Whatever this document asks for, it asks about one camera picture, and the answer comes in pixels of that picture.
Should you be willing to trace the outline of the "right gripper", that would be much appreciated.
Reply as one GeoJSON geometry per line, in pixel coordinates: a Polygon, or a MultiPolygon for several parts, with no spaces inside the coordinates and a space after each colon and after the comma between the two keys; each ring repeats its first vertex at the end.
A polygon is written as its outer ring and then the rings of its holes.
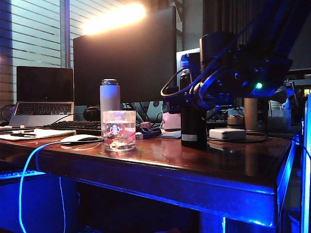
{"type": "Polygon", "coordinates": [[[223,67],[208,73],[208,104],[198,95],[186,94],[184,104],[195,108],[232,105],[233,99],[243,92],[245,78],[235,68],[223,67]]]}

